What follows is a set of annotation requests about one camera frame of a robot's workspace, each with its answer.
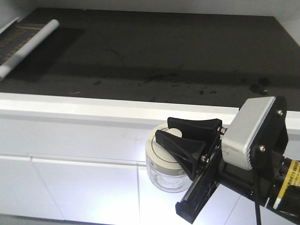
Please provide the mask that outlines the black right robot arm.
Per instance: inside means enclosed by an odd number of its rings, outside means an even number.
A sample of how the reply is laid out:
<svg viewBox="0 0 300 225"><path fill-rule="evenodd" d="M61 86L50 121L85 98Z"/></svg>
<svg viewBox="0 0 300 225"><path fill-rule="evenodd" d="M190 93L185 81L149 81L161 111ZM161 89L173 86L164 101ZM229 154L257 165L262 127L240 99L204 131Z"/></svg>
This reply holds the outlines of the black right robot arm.
<svg viewBox="0 0 300 225"><path fill-rule="evenodd" d="M260 207L299 224L300 163L284 156L288 144L283 96L249 98L228 128L219 119L168 118L169 128L155 132L156 142L183 168L192 184L175 205L176 213L193 223L222 184Z"/></svg>

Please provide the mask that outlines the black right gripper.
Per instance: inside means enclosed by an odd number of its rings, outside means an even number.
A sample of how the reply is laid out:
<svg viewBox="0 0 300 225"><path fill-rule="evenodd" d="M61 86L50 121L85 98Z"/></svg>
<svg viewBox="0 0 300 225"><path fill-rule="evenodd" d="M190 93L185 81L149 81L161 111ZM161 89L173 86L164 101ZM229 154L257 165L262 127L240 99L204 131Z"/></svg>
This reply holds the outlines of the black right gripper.
<svg viewBox="0 0 300 225"><path fill-rule="evenodd" d="M193 181L182 200L176 203L176 213L188 222L194 222L205 204L220 184L254 200L253 170L244 170L226 163L222 157L221 140L218 139L208 166L197 176L199 160L207 144L218 135L222 120L185 120L169 117L168 128L178 129L178 137L166 131L155 132L156 142L170 153Z"/></svg>

